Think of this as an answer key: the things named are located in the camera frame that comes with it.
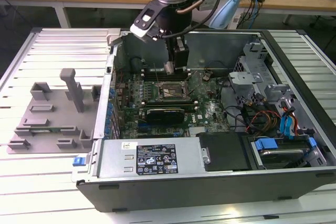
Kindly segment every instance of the warning label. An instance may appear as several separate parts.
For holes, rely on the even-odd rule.
[[[136,149],[138,175],[178,173],[175,144],[138,145]]]

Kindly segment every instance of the screw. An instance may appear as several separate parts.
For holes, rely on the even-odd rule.
[[[206,165],[210,164],[210,159],[209,159],[209,157],[207,157],[207,156],[203,156],[203,162],[204,162],[204,164],[206,164]]]

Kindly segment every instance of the blue latch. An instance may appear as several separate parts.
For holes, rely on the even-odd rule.
[[[257,150],[277,149],[278,145],[274,138],[259,138],[255,141]]]
[[[85,157],[75,157],[72,166],[86,166]]]
[[[309,143],[311,145],[312,148],[314,148],[315,146],[317,146],[317,143],[315,141],[315,139],[313,137],[309,138]]]

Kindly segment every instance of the cable connector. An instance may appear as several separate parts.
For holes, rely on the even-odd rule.
[[[266,97],[264,97],[260,93],[256,93],[256,99],[257,99],[257,101],[262,102],[262,103],[265,103],[267,101]]]
[[[290,107],[286,112],[284,112],[282,114],[282,116],[288,116],[290,115],[291,113],[293,113],[295,111],[295,108],[294,107]]]
[[[241,100],[242,100],[243,103],[244,103],[245,105],[247,105],[247,106],[252,106],[252,105],[253,105],[253,103],[252,103],[251,100],[248,100],[248,99],[245,99],[245,98],[242,98]]]

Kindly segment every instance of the floor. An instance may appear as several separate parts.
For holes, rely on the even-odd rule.
[[[0,76],[15,57],[31,28],[59,27],[56,13],[51,7],[19,7],[18,12],[28,21],[24,21],[18,12],[7,6],[8,15],[0,17]],[[121,27],[129,28],[138,10],[104,9],[105,19],[101,19],[100,12],[93,8],[69,8],[67,10],[72,27]],[[336,35],[336,19],[322,17],[312,28],[310,23],[315,21],[314,16],[292,16],[288,25],[282,20],[284,15],[260,14],[255,20],[252,29],[303,29],[313,41],[324,49],[328,41]],[[328,46],[325,53],[336,62],[336,39]]]

